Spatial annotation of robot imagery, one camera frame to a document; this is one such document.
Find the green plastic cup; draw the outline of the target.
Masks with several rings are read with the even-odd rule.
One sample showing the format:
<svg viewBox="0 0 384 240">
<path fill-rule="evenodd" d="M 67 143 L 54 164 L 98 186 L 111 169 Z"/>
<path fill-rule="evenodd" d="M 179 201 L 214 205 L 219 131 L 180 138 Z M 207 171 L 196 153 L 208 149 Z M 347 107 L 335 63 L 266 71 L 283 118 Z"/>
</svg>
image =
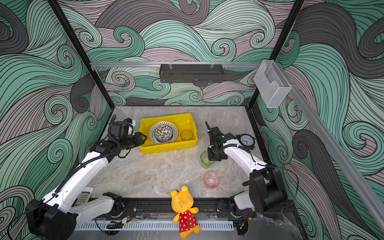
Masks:
<svg viewBox="0 0 384 240">
<path fill-rule="evenodd" d="M 203 152 L 201 154 L 200 164 L 203 169 L 209 169 L 214 164 L 214 161 L 209 160 L 208 152 Z"/>
</svg>

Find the black leaf patterned bowl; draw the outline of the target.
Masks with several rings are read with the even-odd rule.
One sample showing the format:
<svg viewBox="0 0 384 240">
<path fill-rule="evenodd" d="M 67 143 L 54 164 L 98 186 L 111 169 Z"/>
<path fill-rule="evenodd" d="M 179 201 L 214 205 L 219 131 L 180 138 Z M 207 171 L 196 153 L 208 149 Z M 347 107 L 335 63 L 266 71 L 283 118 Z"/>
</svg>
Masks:
<svg viewBox="0 0 384 240">
<path fill-rule="evenodd" d="M 154 130 L 154 137 L 160 143 L 165 143 L 173 138 L 174 130 L 168 125 L 160 125 Z"/>
</svg>

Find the dotted plate yellow rim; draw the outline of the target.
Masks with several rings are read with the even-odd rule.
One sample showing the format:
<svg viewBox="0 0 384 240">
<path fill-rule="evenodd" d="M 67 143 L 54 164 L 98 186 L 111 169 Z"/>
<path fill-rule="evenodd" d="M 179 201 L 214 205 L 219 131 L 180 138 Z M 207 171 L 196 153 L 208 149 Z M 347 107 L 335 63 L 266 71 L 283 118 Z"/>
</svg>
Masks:
<svg viewBox="0 0 384 240">
<path fill-rule="evenodd" d="M 160 142 L 158 142 L 158 141 L 155 139 L 155 137 L 154 137 L 154 130 L 155 130 L 156 127 L 158 127 L 158 126 L 160 126 L 160 125 L 168 125 L 168 126 L 170 126 L 170 127 L 173 128 L 173 130 L 174 130 L 174 135 L 173 135 L 173 138 L 172 138 L 170 141 L 165 142 L 165 143 L 160 143 Z M 154 125 L 151 127 L 151 129 L 150 129 L 150 131 L 149 131 L 149 135 L 150 135 L 150 141 L 152 142 L 153 145 L 170 144 L 170 143 L 174 143 L 174 142 L 178 139 L 178 137 L 179 137 L 179 130 L 178 130 L 178 128 L 176 127 L 175 124 L 173 124 L 173 123 L 171 123 L 171 122 L 167 122 L 167 121 L 161 121 L 161 122 L 158 122 L 158 123 L 154 124 Z"/>
</svg>

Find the amber plastic cup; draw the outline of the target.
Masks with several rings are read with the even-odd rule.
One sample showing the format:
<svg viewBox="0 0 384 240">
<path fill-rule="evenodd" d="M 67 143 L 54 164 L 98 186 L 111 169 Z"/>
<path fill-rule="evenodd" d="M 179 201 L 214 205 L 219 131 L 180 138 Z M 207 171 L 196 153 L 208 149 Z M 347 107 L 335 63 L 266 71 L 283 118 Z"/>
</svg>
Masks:
<svg viewBox="0 0 384 240">
<path fill-rule="evenodd" d="M 189 141 L 194 137 L 194 134 L 191 130 L 183 130 L 180 137 L 183 141 Z"/>
</svg>

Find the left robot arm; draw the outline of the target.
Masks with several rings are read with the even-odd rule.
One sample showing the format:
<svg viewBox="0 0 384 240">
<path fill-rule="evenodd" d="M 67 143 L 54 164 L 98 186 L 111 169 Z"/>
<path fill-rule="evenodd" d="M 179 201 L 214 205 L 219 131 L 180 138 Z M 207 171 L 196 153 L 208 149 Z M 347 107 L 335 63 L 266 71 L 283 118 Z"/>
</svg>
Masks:
<svg viewBox="0 0 384 240">
<path fill-rule="evenodd" d="M 31 200 L 25 207 L 30 233 L 44 240 L 66 240 L 76 228 L 95 218 L 123 213 L 122 197 L 105 193 L 96 200 L 75 207 L 74 202 L 90 181 L 123 150 L 142 146 L 147 136 L 135 132 L 136 122 L 111 119 L 108 136 L 94 144 L 81 163 L 42 200 Z"/>
</svg>

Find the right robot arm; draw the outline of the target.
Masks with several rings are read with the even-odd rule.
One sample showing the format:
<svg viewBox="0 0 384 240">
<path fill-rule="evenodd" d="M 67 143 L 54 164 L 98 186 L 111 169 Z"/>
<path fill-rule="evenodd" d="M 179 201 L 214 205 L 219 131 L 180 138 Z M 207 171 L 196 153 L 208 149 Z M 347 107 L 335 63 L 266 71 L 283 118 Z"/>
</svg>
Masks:
<svg viewBox="0 0 384 240">
<path fill-rule="evenodd" d="M 245 182 L 249 190 L 233 196 L 236 210 L 253 209 L 263 213 L 287 199 L 282 169 L 252 154 L 256 138 L 249 134 L 223 134 L 218 127 L 211 128 L 207 122 L 205 124 L 210 139 L 209 161 L 219 162 L 231 158 L 249 176 Z"/>
</svg>

